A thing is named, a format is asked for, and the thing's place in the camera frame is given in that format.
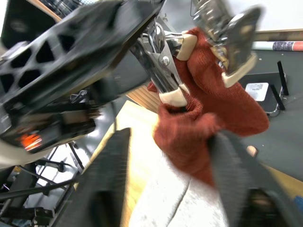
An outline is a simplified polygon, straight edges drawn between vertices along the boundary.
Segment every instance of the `white wall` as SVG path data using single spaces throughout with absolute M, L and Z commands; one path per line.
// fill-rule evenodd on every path
M 227 0 L 233 13 L 263 7 L 259 30 L 303 29 L 303 0 Z
M 0 0 L 0 35 L 2 33 L 6 6 L 7 6 L 7 0 Z M 0 42 L 0 56 L 4 54 L 5 51 L 6 49 L 3 47 L 2 42 Z

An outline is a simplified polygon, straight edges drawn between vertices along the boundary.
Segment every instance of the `metal screw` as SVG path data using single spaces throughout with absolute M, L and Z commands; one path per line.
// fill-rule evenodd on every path
M 161 63 L 165 66 L 169 65 L 169 58 L 167 56 L 164 56 L 161 60 Z

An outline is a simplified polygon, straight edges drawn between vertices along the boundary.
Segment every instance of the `black cable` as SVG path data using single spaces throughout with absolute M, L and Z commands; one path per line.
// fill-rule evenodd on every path
M 83 170 L 83 169 L 84 169 L 84 166 L 83 166 L 83 164 L 82 164 L 82 162 L 81 162 L 79 156 L 77 155 L 77 153 L 76 153 L 76 151 L 75 151 L 75 148 L 72 146 L 71 143 L 68 143 L 68 145 L 70 146 L 70 149 L 71 149 L 72 153 L 74 154 L 74 156 L 75 156 L 75 158 L 76 158 L 76 160 L 77 160 L 77 162 L 78 162 L 80 168 Z
M 64 165 L 64 166 L 69 166 L 69 167 L 72 167 L 72 168 L 74 168 L 74 166 L 72 166 L 72 165 L 70 165 L 70 164 L 68 164 L 68 163 L 65 163 L 65 162 L 54 162 L 54 161 L 51 161 L 51 160 L 48 160 L 48 159 L 45 159 L 45 160 L 43 160 L 43 159 L 39 159 L 39 160 L 37 160 L 36 162 L 35 162 L 38 166 L 45 166 L 45 167 L 53 167 L 53 166 L 50 166 L 50 165 L 47 165 L 47 164 L 55 164 L 55 165 L 58 165 L 58 166 L 60 166 L 60 165 Z
M 112 106 L 113 118 L 114 118 L 114 132 L 117 131 L 117 120 L 116 120 L 116 106 L 115 103 L 112 101 L 110 102 Z
M 71 183 L 75 183 L 77 181 L 78 181 L 78 177 L 74 177 L 73 179 L 70 179 L 68 181 L 64 181 L 64 182 L 61 182 L 61 183 L 57 183 L 55 185 L 48 185 L 48 186 L 44 186 L 44 187 L 41 187 L 41 188 L 31 188 L 31 189 L 1 193 L 0 194 L 0 201 L 1 200 L 14 199 L 14 198 L 17 198 L 17 197 L 22 197 L 22 196 L 29 196 L 29 195 L 33 195 L 33 194 L 37 194 L 37 193 L 48 192 L 50 190 L 54 190 L 54 189 L 66 186 L 66 185 L 69 185 Z
M 53 153 L 50 155 L 50 157 L 48 158 L 48 160 L 51 160 L 51 159 L 52 159 L 52 157 L 55 155 L 57 149 L 58 149 L 58 147 L 55 147 L 55 150 L 54 150 Z M 41 171 L 40 175 L 42 175 L 42 173 L 44 172 L 45 169 L 46 169 L 46 166 L 43 166 L 43 170 Z
M 35 176 L 35 177 L 37 177 L 37 178 L 41 178 L 42 180 L 44 180 L 44 181 L 46 181 L 46 182 L 48 182 L 48 183 L 50 183 L 50 184 L 57 184 L 56 182 L 54 182 L 54 181 L 51 181 L 51 180 L 49 180 L 49 179 L 47 179 L 47 178 L 45 178 L 44 176 L 41 176 L 41 175 L 39 175 L 39 174 L 36 174 L 36 173 L 33 173 L 33 172 L 31 172 L 31 171 L 29 171 L 28 169 L 26 169 L 26 168 L 24 168 L 23 166 L 18 166 L 20 169 L 22 169 L 22 171 L 24 171 L 24 172 L 26 172 L 26 173 L 28 173 L 28 174 L 31 174 L 32 176 Z

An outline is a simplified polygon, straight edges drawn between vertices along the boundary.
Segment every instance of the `black metal stand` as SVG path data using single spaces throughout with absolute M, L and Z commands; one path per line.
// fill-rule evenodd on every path
M 77 155 L 76 151 L 75 151 L 75 148 L 73 146 L 73 144 L 71 143 L 68 143 L 70 149 L 71 149 L 71 157 L 76 165 L 76 167 L 78 168 L 79 172 L 82 173 L 82 171 L 84 170 L 84 166 L 79 158 L 79 156 Z
M 53 162 L 53 161 L 50 161 L 50 160 L 45 159 L 45 158 L 37 160 L 35 163 L 37 165 L 39 165 L 39 166 L 46 166 L 47 165 L 49 167 L 56 168 L 61 173 L 63 173 L 65 171 L 65 167 L 64 166 L 71 166 L 71 165 L 69 165 L 67 163 L 64 163 L 63 161 L 61 161 L 61 162 Z
M 284 104 L 283 104 L 283 102 L 282 102 L 282 99 L 280 98 L 280 96 L 279 96 L 279 94 L 278 94 L 278 92 L 277 92 L 277 90 L 276 90 L 275 85 L 270 85 L 270 89 L 272 90 L 272 92 L 273 92 L 273 94 L 274 94 L 274 97 L 275 97 L 275 99 L 276 99 L 276 102 L 277 102 L 278 105 L 279 105 L 279 109 L 280 109 L 280 110 L 285 110 L 285 106 L 284 106 Z
M 284 71 L 283 71 L 283 67 L 282 67 L 281 61 L 278 61 L 277 65 L 278 65 L 279 75 L 280 75 L 281 84 L 282 84 L 282 88 L 283 88 L 283 94 L 285 96 L 288 96 L 289 93 L 288 93 L 288 88 L 287 88 L 287 84 L 286 84 L 285 74 L 284 74 Z

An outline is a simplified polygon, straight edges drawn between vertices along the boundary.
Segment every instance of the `wooden table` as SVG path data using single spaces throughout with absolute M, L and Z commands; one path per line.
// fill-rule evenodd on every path
M 154 173 L 159 160 L 160 150 L 154 143 L 152 133 L 157 123 L 157 114 L 137 104 L 127 101 L 119 112 L 117 129 L 132 128 L 129 147 L 129 162 L 126 183 L 126 196 L 122 227 L 127 227 L 132 211 L 143 192 L 150 176 Z M 100 145 L 96 149 L 91 161 L 101 152 L 106 141 L 113 133 L 113 125 L 109 128 Z M 293 198 L 303 196 L 303 182 L 300 182 L 273 168 L 267 167 L 282 187 Z

